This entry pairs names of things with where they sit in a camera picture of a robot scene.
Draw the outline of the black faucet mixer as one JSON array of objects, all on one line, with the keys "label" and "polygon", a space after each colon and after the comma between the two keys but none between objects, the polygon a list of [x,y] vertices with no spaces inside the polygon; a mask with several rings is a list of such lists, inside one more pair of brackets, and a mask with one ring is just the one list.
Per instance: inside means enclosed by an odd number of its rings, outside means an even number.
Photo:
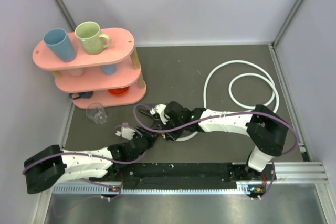
[{"label": "black faucet mixer", "polygon": [[159,118],[158,115],[151,115],[149,110],[150,109],[136,109],[136,112],[150,118],[152,122],[154,118]]}]

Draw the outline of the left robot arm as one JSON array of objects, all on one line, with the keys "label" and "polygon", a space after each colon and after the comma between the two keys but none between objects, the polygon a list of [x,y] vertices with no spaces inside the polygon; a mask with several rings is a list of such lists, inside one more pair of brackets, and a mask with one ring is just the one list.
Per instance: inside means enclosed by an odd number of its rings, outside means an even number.
[{"label": "left robot arm", "polygon": [[135,130],[122,127],[117,135],[127,141],[90,151],[69,151],[51,145],[28,158],[23,170],[27,193],[41,193],[72,180],[104,177],[114,180],[120,169],[139,161],[160,136],[141,127]]}]

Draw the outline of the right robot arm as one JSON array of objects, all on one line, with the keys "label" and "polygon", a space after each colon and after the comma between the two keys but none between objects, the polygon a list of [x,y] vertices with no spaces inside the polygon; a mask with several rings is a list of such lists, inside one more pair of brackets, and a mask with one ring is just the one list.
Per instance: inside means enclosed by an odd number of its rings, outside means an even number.
[{"label": "right robot arm", "polygon": [[166,140],[176,141],[184,131],[191,133],[226,132],[250,137],[255,147],[248,156],[245,174],[252,180],[264,174],[266,165],[274,157],[284,154],[287,122],[264,105],[251,111],[227,112],[206,108],[189,110],[173,101],[149,110],[159,120]]}]

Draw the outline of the orange bowl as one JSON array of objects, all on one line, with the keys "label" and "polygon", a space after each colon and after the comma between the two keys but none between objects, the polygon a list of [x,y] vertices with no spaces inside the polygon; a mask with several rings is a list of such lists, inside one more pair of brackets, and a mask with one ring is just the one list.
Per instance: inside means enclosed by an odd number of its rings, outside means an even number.
[{"label": "orange bowl", "polygon": [[108,92],[116,97],[123,96],[128,93],[130,87],[124,87],[124,88],[115,88],[115,89],[108,89]]}]

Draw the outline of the clear plastic cup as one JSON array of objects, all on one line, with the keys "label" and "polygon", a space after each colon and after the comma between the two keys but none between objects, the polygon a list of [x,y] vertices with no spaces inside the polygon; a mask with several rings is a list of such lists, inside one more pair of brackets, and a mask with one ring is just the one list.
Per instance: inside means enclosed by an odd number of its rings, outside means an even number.
[{"label": "clear plastic cup", "polygon": [[86,108],[86,116],[98,125],[104,124],[107,121],[107,114],[100,103],[93,103],[89,105]]}]

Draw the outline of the pink three-tier shelf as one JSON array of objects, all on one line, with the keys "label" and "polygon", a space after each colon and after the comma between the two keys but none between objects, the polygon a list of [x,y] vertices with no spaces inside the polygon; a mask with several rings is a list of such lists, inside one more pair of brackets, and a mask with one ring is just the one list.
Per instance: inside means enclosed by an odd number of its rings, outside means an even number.
[{"label": "pink three-tier shelf", "polygon": [[[41,69],[50,71],[55,76],[56,86],[65,93],[93,91],[90,99],[73,100],[73,104],[86,109],[93,103],[104,107],[135,104],[144,98],[146,84],[143,80],[141,65],[135,47],[133,35],[123,28],[104,28],[104,34],[111,37],[111,44],[98,55],[89,55],[82,48],[74,33],[68,36],[76,50],[76,58],[71,62],[60,60],[41,41],[33,51],[33,61]],[[116,72],[106,75],[101,70],[103,65],[116,65]],[[81,77],[69,75],[69,69],[85,68]],[[113,96],[108,89],[130,87],[127,94]]]}]

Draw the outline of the small blue cup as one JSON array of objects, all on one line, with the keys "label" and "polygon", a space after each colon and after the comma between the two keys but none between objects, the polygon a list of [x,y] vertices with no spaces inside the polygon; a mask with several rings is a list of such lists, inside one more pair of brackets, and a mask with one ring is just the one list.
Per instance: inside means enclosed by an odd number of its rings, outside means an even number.
[{"label": "small blue cup", "polygon": [[111,64],[111,65],[103,65],[100,67],[101,70],[103,71],[104,74],[106,75],[112,75],[116,72],[117,68],[116,65]]}]

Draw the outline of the blue toy object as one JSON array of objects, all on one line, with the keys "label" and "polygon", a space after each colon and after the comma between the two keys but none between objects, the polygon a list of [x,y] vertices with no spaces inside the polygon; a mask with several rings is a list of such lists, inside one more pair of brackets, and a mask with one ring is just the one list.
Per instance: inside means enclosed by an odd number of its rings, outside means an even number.
[{"label": "blue toy object", "polygon": [[69,97],[73,100],[90,99],[92,96],[93,96],[93,91],[78,92],[78,93],[70,93],[69,94]]}]

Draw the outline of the pink cup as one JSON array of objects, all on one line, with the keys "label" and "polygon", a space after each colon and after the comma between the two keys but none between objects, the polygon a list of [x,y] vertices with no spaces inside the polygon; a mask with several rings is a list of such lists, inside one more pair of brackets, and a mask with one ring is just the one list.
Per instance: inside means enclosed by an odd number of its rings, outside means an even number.
[{"label": "pink cup", "polygon": [[68,72],[72,77],[81,77],[85,73],[85,68],[69,69]]}]

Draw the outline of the green ceramic mug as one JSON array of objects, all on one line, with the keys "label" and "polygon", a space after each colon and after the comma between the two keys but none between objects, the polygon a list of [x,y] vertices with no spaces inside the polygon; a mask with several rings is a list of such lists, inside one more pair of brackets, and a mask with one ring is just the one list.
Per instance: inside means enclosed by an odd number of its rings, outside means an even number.
[{"label": "green ceramic mug", "polygon": [[112,41],[109,35],[102,33],[99,24],[93,21],[79,24],[75,35],[84,51],[90,55],[102,53]]}]

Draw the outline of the blue tumbler cup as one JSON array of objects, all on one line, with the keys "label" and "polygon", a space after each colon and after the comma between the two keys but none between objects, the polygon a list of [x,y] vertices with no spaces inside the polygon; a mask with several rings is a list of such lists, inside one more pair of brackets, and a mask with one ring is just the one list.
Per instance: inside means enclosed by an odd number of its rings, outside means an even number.
[{"label": "blue tumbler cup", "polygon": [[44,43],[62,61],[71,62],[76,58],[76,51],[64,29],[55,28],[44,36]]}]

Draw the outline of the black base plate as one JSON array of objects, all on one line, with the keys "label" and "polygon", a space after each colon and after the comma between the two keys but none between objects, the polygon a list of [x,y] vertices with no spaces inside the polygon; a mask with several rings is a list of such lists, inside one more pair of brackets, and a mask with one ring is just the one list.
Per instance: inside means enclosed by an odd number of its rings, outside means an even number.
[{"label": "black base plate", "polygon": [[124,189],[235,189],[247,180],[244,165],[232,163],[137,163],[121,170]]}]

